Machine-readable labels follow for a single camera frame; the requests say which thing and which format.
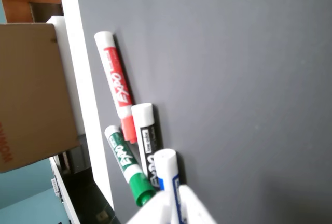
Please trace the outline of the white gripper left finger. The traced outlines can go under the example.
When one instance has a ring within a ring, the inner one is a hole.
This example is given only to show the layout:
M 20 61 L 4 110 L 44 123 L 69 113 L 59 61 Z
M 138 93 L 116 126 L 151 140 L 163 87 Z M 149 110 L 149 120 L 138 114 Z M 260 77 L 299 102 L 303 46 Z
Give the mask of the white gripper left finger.
M 127 224 L 171 223 L 172 207 L 171 194 L 167 191 L 160 191 L 133 215 Z

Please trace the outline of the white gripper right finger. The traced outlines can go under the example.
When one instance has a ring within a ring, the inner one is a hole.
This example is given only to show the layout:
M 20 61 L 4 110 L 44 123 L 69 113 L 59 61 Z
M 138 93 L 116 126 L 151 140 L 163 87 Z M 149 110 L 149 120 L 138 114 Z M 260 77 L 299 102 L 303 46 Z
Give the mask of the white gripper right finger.
M 180 185 L 179 192 L 187 223 L 217 223 L 188 185 Z

